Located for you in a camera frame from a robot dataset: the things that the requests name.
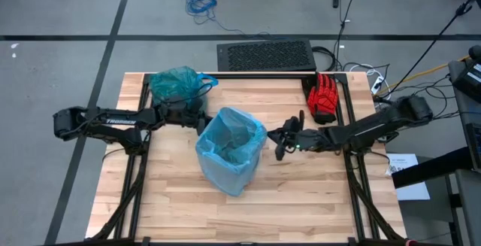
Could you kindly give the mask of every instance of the wooden tabletop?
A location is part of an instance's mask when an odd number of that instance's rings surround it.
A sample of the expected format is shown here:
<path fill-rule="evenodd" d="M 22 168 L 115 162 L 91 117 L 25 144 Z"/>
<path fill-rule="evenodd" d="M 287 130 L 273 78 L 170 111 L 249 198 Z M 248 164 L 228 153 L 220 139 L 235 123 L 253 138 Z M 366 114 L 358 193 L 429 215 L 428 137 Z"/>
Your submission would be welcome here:
<path fill-rule="evenodd" d="M 373 114 L 365 73 L 347 76 L 356 119 Z M 144 73 L 126 73 L 117 108 L 137 110 L 143 79 Z M 345 107 L 342 87 L 338 89 Z M 299 110 L 307 114 L 304 128 L 319 127 L 309 115 L 300 80 L 219 80 L 219 85 L 208 93 L 208 113 L 215 116 L 225 106 L 251 113 L 267 130 L 281 127 Z M 343 114 L 348 123 L 345 108 Z M 180 126 L 167 125 L 153 132 L 137 241 L 144 236 L 152 241 L 199 242 L 345 242 L 347 237 L 356 237 L 342 156 L 333 152 L 294 152 L 278 162 L 276 145 L 268 139 L 255 178 L 240 197 L 230 197 L 204 178 L 195 152 L 197 139 L 194 129 Z M 107 152 L 120 147 L 108 145 Z M 385 153 L 380 144 L 373 150 Z M 105 159 L 86 237 L 96 234 L 118 206 L 127 159 L 123 151 Z M 396 232 L 405 236 L 396 191 L 392 179 L 385 175 L 387 160 L 368 154 L 365 164 L 375 206 Z M 359 202 L 366 236 L 371 237 L 367 212 Z M 124 221 L 124 236 L 130 209 Z"/>

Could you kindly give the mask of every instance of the black vent grille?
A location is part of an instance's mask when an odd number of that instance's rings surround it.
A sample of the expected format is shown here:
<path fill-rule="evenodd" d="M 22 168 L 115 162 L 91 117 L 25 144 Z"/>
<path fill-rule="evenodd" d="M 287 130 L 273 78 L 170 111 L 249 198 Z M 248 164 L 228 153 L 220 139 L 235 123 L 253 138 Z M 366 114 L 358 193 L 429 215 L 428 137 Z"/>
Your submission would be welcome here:
<path fill-rule="evenodd" d="M 308 40 L 217 45 L 220 71 L 316 70 Z"/>

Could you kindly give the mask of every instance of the red work glove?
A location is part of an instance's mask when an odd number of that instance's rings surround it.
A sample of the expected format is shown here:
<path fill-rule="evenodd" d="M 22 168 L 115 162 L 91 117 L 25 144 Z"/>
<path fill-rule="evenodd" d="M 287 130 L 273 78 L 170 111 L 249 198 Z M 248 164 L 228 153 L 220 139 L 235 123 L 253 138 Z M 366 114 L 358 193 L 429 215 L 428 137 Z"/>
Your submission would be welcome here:
<path fill-rule="evenodd" d="M 307 98 L 307 106 L 316 123 L 332 123 L 336 120 L 337 87 L 326 74 L 317 75 L 316 86 L 312 87 Z"/>

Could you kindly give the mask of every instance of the blue plastic bag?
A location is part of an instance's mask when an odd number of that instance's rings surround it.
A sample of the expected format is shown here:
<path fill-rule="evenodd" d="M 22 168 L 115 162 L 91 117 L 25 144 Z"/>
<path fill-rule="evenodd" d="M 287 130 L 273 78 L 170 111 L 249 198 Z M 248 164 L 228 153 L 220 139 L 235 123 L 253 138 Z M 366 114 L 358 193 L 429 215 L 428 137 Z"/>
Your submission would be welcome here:
<path fill-rule="evenodd" d="M 252 180 L 267 132 L 252 115 L 222 108 L 195 144 L 205 177 L 230 196 Z"/>
<path fill-rule="evenodd" d="M 208 78 L 211 82 L 204 83 L 202 79 Z M 152 91 L 154 104 L 161 102 L 175 102 L 185 100 L 190 104 L 193 98 L 208 92 L 219 81 L 207 74 L 197 74 L 192 68 L 183 66 L 164 72 L 150 75 L 150 90 Z M 207 100 L 201 96 L 204 105 L 201 110 L 207 108 Z"/>

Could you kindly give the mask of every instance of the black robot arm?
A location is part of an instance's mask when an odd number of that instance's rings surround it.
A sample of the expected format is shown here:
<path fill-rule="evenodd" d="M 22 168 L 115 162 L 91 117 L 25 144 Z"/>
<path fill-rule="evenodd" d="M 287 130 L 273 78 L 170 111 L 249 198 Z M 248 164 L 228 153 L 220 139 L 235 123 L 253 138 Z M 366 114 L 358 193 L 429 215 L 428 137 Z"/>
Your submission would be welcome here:
<path fill-rule="evenodd" d="M 347 126 L 303 129 L 304 112 L 301 111 L 299 119 L 291 117 L 282 128 L 268 132 L 268 137 L 277 143 L 277 160 L 282 160 L 285 152 L 291 153 L 296 149 L 316 152 L 340 149 L 360 151 L 403 126 L 422 126 L 432 118 L 432 110 L 424 98 L 407 96 L 399 98 L 380 112 Z"/>
<path fill-rule="evenodd" d="M 200 111 L 202 104 L 201 99 L 193 99 L 190 104 L 160 104 L 139 111 L 66 108 L 53 115 L 53 132 L 64 141 L 83 135 L 101 139 L 108 144 L 118 142 L 126 149 L 127 154 L 142 154 L 144 142 L 141 130 L 156 130 L 165 124 L 175 124 L 195 128 L 200 135 L 212 119 Z M 109 125 L 133 127 L 116 129 Z"/>

